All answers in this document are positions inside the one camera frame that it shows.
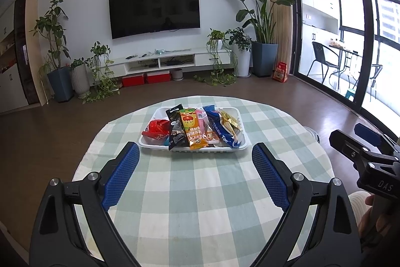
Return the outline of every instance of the sliding glass door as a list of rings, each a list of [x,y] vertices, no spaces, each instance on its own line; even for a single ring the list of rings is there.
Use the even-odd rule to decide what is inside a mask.
[[[400,136],[399,0],[295,0],[291,71]]]

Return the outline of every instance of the tv screen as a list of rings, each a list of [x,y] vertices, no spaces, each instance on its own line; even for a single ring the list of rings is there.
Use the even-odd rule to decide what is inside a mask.
[[[200,28],[199,0],[109,0],[112,38]]]

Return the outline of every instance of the red storage box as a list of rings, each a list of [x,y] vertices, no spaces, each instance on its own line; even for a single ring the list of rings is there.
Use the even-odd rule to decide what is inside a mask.
[[[169,70],[163,70],[160,72],[151,72],[146,74],[147,83],[159,83],[168,82],[171,80],[171,74]]]
[[[145,83],[145,74],[144,73],[130,75],[130,76],[122,78],[122,85],[124,87],[134,86],[134,85],[142,85],[144,83]]]

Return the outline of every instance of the teal stool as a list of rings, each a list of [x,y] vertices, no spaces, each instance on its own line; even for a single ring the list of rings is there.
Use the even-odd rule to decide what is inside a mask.
[[[350,100],[350,97],[352,96],[352,97],[354,98],[355,95],[356,95],[356,90],[354,90],[354,89],[348,89],[347,92],[346,92],[346,95],[345,95],[344,97],[345,97],[346,99],[349,99],[349,100]]]

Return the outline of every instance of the blue gripper pad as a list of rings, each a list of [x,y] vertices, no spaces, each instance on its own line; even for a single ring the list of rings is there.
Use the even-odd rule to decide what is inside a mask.
[[[370,143],[372,146],[378,147],[382,144],[381,136],[373,130],[369,129],[367,126],[361,124],[355,125],[354,133],[358,137],[361,137],[363,140]]]
[[[139,162],[140,152],[136,143],[125,153],[104,187],[104,198],[101,202],[107,212],[111,206],[117,205],[129,179]]]
[[[251,159],[275,206],[287,211],[290,205],[287,187],[259,145],[253,147]]]

